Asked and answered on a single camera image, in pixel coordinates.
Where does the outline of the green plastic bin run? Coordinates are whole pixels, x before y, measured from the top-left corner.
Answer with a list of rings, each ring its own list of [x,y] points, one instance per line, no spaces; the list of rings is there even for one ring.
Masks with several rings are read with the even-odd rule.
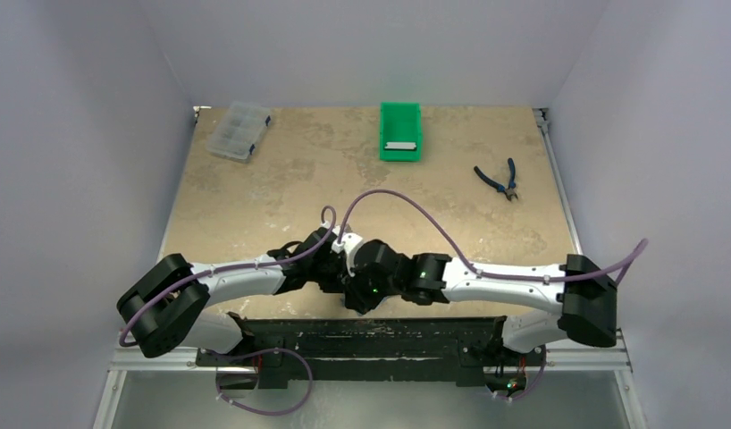
[[[388,141],[414,141],[413,151],[385,150]],[[380,106],[379,158],[384,162],[418,162],[421,159],[423,131],[418,103],[382,102]]]

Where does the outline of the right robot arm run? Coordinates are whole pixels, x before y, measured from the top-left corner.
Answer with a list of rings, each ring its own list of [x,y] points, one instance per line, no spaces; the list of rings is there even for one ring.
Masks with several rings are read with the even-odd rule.
[[[354,235],[333,242],[332,251],[344,260],[345,306],[359,314],[388,297],[419,306],[489,301],[528,307],[524,315],[502,317],[488,340],[501,364],[563,339],[595,348],[617,343],[618,286],[583,255],[569,254],[562,265],[466,264],[446,254],[408,257]]]

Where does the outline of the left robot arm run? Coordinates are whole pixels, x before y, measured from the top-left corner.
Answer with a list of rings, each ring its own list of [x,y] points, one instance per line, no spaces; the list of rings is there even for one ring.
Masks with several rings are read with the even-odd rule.
[[[190,263],[181,253],[163,257],[116,303],[124,322],[120,346],[137,347],[147,358],[179,346],[210,349],[230,365],[245,364],[252,357],[253,341],[238,317],[210,315],[208,308],[300,290],[309,282],[334,282],[336,275],[325,268],[336,261],[331,247],[337,232],[322,223],[303,241],[229,263]]]

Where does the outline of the stack of credit cards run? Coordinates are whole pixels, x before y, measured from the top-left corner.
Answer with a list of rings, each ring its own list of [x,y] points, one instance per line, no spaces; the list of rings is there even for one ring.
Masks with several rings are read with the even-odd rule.
[[[391,151],[413,151],[417,144],[414,141],[388,141],[384,145],[385,150]]]

